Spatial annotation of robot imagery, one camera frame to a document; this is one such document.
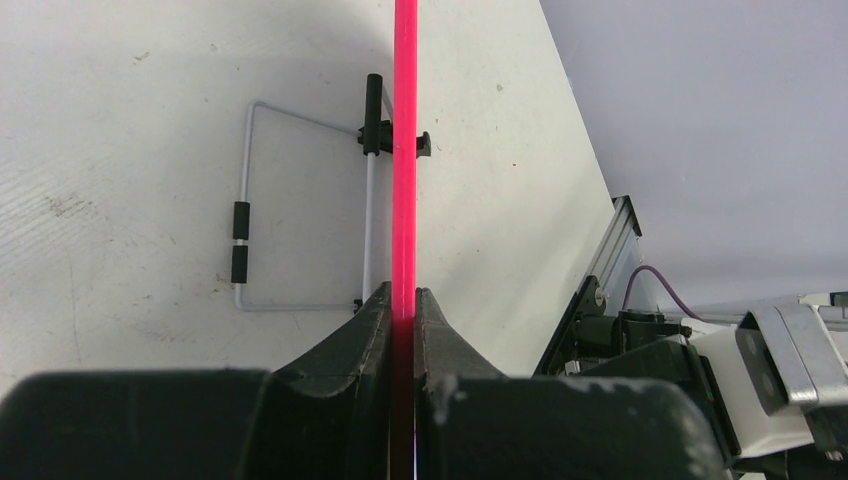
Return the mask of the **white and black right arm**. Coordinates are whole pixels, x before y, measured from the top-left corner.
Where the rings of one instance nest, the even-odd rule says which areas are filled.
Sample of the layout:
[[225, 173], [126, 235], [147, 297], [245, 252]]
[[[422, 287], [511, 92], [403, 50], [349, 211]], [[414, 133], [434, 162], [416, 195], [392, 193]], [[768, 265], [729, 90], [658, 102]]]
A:
[[732, 477], [847, 475], [847, 338], [816, 306], [761, 307], [729, 325], [584, 315], [565, 372], [677, 385]]

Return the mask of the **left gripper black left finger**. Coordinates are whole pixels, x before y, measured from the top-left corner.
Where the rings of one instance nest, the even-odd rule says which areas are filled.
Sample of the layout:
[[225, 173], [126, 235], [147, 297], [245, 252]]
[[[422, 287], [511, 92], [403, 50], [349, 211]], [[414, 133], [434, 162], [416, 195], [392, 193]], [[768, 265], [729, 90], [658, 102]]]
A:
[[383, 479], [390, 287], [276, 371], [47, 372], [1, 403], [5, 479]]

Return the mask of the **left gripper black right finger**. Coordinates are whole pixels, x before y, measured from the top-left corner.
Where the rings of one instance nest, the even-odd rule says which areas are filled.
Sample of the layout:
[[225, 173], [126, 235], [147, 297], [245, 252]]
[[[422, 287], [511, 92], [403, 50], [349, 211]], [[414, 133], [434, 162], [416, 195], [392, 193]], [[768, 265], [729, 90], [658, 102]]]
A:
[[503, 374], [416, 293], [421, 479], [725, 479], [704, 415], [654, 379]]

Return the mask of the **pink-framed whiteboard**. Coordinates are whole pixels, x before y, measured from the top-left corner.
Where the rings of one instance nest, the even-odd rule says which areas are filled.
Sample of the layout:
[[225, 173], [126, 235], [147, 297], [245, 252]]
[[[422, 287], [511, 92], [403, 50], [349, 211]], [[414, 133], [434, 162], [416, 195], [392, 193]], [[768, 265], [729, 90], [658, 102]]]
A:
[[391, 235], [392, 479], [415, 474], [413, 326], [416, 314], [418, 2], [395, 3]]

